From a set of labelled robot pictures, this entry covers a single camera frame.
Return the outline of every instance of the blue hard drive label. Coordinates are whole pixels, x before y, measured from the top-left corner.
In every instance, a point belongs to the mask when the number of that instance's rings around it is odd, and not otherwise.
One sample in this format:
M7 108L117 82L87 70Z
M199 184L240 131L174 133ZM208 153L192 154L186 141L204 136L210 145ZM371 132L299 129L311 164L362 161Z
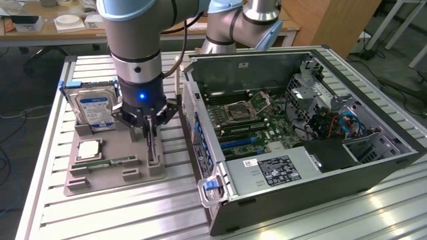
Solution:
M80 105L87 123L93 128L105 128L113 125L111 103L107 97L80 99Z
M258 161L258 165L270 186L276 186L302 179L299 171L288 156Z

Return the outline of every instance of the power supply label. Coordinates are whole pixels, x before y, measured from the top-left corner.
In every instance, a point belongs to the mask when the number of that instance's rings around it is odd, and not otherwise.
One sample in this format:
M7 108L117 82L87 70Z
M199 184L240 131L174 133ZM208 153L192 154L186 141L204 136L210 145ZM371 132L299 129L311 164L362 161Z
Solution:
M302 179L288 156L258 161L258 165L271 187Z

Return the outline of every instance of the motherboard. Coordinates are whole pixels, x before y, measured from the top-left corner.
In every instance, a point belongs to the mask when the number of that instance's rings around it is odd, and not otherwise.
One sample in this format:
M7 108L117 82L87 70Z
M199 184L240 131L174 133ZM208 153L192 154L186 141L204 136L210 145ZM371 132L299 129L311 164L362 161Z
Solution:
M227 161L290 149L302 142L283 101L268 90L222 96L220 102L210 97L206 102Z

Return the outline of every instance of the wooden cabinet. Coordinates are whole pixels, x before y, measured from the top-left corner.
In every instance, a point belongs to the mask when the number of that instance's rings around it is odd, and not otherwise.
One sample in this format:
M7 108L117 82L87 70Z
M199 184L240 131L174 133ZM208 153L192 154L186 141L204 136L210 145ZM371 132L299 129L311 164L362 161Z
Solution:
M294 46L328 45L344 58L382 0L282 0L300 25Z

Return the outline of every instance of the red cable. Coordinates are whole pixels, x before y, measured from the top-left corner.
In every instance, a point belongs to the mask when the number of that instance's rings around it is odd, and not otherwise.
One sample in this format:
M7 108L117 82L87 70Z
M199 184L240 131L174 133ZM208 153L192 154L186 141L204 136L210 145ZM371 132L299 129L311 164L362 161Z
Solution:
M327 134L327 137L331 137L331 133L332 133L332 126L334 126L334 122L335 122L336 117L338 117L338 116L335 116L335 117L332 118L331 127L328 128L328 134Z

